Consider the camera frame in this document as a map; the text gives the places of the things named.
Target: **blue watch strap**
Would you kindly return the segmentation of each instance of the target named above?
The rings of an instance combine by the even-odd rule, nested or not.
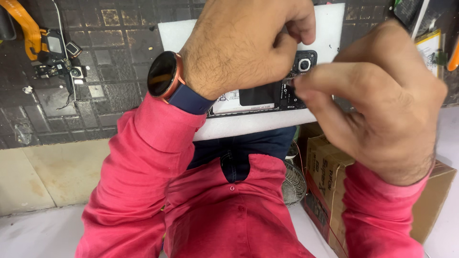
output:
[[[193,115],[205,114],[215,103],[197,94],[183,83],[177,87],[168,102]]]

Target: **smartwatch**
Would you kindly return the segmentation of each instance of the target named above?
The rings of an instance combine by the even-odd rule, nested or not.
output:
[[[152,97],[194,115],[205,114],[216,101],[210,101],[186,86],[182,57],[172,51],[165,51],[154,60],[148,71],[147,86]]]

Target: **flex ribbon cable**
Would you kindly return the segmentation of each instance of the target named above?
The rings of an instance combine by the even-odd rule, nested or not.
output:
[[[0,0],[0,5],[21,25],[24,32],[26,54],[30,60],[38,59],[41,50],[41,34],[38,24],[16,0]]]

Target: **pink shirt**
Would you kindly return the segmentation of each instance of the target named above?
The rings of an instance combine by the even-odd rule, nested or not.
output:
[[[282,199],[282,160],[251,154],[249,176],[236,183],[225,179],[218,158],[186,170],[205,120],[149,94],[118,120],[75,257],[156,258],[164,233],[169,258],[314,257],[298,241]],[[426,180],[398,187],[359,163],[347,169],[350,257],[423,257],[409,231]]]

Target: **hand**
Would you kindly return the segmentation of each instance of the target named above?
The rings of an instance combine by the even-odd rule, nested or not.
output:
[[[280,32],[284,24],[290,35]],[[279,81],[293,65],[297,44],[314,40],[310,0],[208,0],[180,51],[184,79],[210,100]]]
[[[447,88],[397,22],[381,24],[333,63],[295,78],[295,87],[327,139],[387,183],[413,184],[433,165]],[[358,112],[343,112],[331,95],[348,99]]]

